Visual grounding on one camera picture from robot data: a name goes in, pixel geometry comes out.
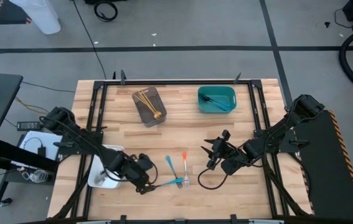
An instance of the butcher block tabletop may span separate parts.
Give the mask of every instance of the butcher block tabletop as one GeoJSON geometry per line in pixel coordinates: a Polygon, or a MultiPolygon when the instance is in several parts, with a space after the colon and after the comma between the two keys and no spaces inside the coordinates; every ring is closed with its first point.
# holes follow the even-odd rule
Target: butcher block tabletop
{"type": "MultiPolygon", "coordinates": [[[[270,123],[277,123],[284,115],[284,103],[277,79],[262,79],[265,101],[270,123]]],[[[78,82],[72,112],[78,125],[86,126],[94,80],[78,82]]],[[[237,107],[229,114],[203,114],[197,106],[197,90],[200,85],[112,85],[106,93],[103,112],[103,144],[123,146],[125,152],[147,154],[158,168],[156,184],[174,180],[166,161],[170,156],[179,177],[184,177],[182,153],[187,153],[187,171],[190,186],[178,189],[176,185],[157,188],[140,195],[135,186],[123,182],[117,189],[92,189],[89,220],[119,220],[126,215],[129,220],[172,219],[229,219],[271,218],[265,176],[262,168],[242,167],[227,178],[221,188],[206,190],[197,182],[197,176],[206,168],[208,156],[200,147],[211,145],[204,139],[215,139],[227,129],[229,142],[240,146],[253,138],[253,118],[248,85],[230,85],[236,92],[237,107]],[[132,94],[147,87],[155,87],[167,110],[165,122],[146,128],[139,117],[132,94]]],[[[259,94],[254,89],[261,127],[263,116],[259,105],[259,94]]],[[[93,125],[96,124],[101,90],[96,99],[93,125]]],[[[311,213],[306,186],[299,164],[287,154],[278,155],[284,186],[303,210],[311,213]]],[[[75,188],[80,156],[70,156],[59,165],[48,217],[55,215],[67,201],[75,188]]],[[[153,180],[155,170],[148,174],[153,180]]],[[[201,181],[208,187],[219,185],[225,173],[220,165],[209,170],[201,181]]],[[[277,189],[275,199],[281,214],[277,189]]],[[[85,191],[82,192],[78,215],[82,214],[85,191]]]]}

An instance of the wooden table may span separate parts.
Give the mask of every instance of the wooden table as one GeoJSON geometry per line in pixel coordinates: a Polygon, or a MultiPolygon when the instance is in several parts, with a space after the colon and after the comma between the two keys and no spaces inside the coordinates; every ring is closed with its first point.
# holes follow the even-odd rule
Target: wooden table
{"type": "MultiPolygon", "coordinates": [[[[263,79],[263,91],[271,124],[278,122],[285,111],[277,79],[263,79]]],[[[79,81],[72,111],[78,125],[85,127],[92,97],[93,80],[79,81]]],[[[147,154],[157,165],[157,184],[173,180],[174,176],[165,160],[170,155],[179,176],[184,175],[182,151],[187,152],[187,168],[191,186],[178,189],[175,185],[160,187],[145,195],[137,194],[131,183],[122,183],[118,189],[93,189],[89,220],[119,220],[127,215],[129,220],[157,219],[229,219],[270,218],[263,169],[244,167],[229,176],[218,190],[203,189],[197,183],[198,174],[205,169],[207,154],[200,146],[210,147],[204,139],[220,136],[224,129],[231,133],[230,143],[239,146],[253,137],[255,129],[247,85],[233,85],[237,94],[237,107],[230,114],[202,114],[197,107],[198,85],[155,86],[167,109],[166,121],[158,126],[145,128],[132,100],[132,93],[147,86],[111,86],[107,90],[103,117],[103,144],[120,145],[128,154],[147,154]]],[[[257,103],[258,92],[255,92],[257,103]]],[[[260,112],[261,126],[263,116],[260,112]]],[[[93,120],[96,124],[97,114],[93,120]]],[[[80,156],[63,161],[57,173],[48,217],[55,215],[75,188],[80,156]]],[[[279,154],[284,185],[301,208],[311,213],[306,187],[299,164],[289,155],[279,154]]],[[[148,171],[154,178],[154,169],[148,171]]],[[[218,166],[202,176],[202,182],[216,186],[224,178],[218,166]]],[[[278,213],[280,199],[275,191],[278,213]]],[[[78,214],[82,214],[84,194],[80,197],[78,214]]]]}

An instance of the black metal frame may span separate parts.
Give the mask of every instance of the black metal frame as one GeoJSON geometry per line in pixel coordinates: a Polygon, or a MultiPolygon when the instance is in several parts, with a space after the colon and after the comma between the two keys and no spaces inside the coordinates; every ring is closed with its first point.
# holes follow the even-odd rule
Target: black metal frame
{"type": "MultiPolygon", "coordinates": [[[[254,87],[258,89],[259,93],[259,98],[260,98],[260,104],[261,104],[261,109],[263,112],[263,119],[265,121],[265,126],[266,128],[270,127],[270,121],[269,121],[269,116],[268,116],[268,111],[265,103],[265,97],[263,94],[263,89],[261,85],[261,80],[239,80],[236,82],[235,80],[112,80],[112,81],[95,81],[93,85],[93,93],[92,93],[92,100],[90,103],[90,109],[89,109],[89,115],[88,115],[88,121],[87,121],[87,129],[91,130],[92,129],[92,122],[93,122],[93,115],[95,113],[95,105],[96,105],[96,99],[97,99],[97,94],[98,90],[102,89],[101,91],[101,100],[100,100],[100,106],[99,106],[99,112],[98,112],[98,119],[97,119],[97,124],[96,124],[96,132],[97,133],[102,133],[102,122],[103,122],[103,112],[104,112],[104,107],[105,107],[105,100],[106,100],[106,93],[107,93],[107,88],[111,85],[247,85],[248,86],[248,92],[250,94],[250,101],[251,101],[251,106],[252,106],[252,113],[254,117],[254,122],[255,122],[255,129],[254,133],[257,131],[261,130],[260,126],[260,120],[259,120],[259,115],[258,115],[258,109],[257,109],[257,103],[255,101],[255,94],[254,94],[254,87]]],[[[277,160],[276,154],[272,154],[272,161],[273,161],[273,168],[275,170],[275,173],[279,180],[282,182],[281,179],[281,172],[280,172],[280,167],[279,163],[277,160]]],[[[79,170],[78,170],[78,177],[77,177],[77,184],[78,180],[80,181],[82,179],[83,175],[83,170],[85,168],[85,162],[86,162],[86,155],[82,155],[81,157],[81,162],[84,162],[83,164],[80,164],[79,170]]],[[[271,185],[270,179],[265,176],[266,180],[266,189],[268,191],[268,199],[269,199],[269,206],[270,206],[270,211],[272,216],[277,215],[277,208],[276,208],[276,203],[275,203],[275,196],[273,193],[273,187],[271,185]]],[[[88,218],[88,213],[89,213],[89,207],[90,207],[90,198],[92,195],[92,188],[90,186],[87,186],[87,191],[85,195],[85,201],[84,201],[84,206],[83,206],[83,218],[88,218]]],[[[72,207],[72,212],[71,212],[71,217],[76,217],[77,210],[78,210],[78,203],[79,200],[76,200],[74,206],[72,207]]],[[[283,214],[284,215],[289,215],[288,212],[288,206],[286,204],[286,201],[284,198],[281,196],[281,205],[283,209],[283,214]]],[[[113,223],[124,223],[124,219],[121,220],[112,220],[111,222],[113,223]]],[[[164,222],[176,222],[177,220],[133,220],[133,223],[164,223],[164,222]]],[[[189,223],[240,223],[240,222],[247,222],[247,219],[237,219],[234,214],[231,214],[231,219],[230,220],[189,220],[189,223]]]]}

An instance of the teal bowl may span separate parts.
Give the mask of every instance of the teal bowl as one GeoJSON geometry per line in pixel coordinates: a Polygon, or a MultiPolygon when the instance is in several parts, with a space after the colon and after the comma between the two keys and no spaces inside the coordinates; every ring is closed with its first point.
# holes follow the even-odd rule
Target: teal bowl
{"type": "Polygon", "coordinates": [[[237,106],[236,93],[230,86],[202,86],[199,88],[197,97],[201,113],[227,114],[237,106]],[[203,100],[200,93],[227,106],[227,110],[223,110],[213,102],[203,100]]]}

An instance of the silver fork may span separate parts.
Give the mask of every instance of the silver fork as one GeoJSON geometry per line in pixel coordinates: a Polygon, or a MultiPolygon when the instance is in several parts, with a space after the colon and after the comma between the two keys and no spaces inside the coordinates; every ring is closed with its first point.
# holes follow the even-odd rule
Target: silver fork
{"type": "Polygon", "coordinates": [[[190,185],[190,179],[187,175],[187,164],[186,164],[186,152],[183,152],[183,161],[184,161],[184,186],[188,187],[190,185]]]}

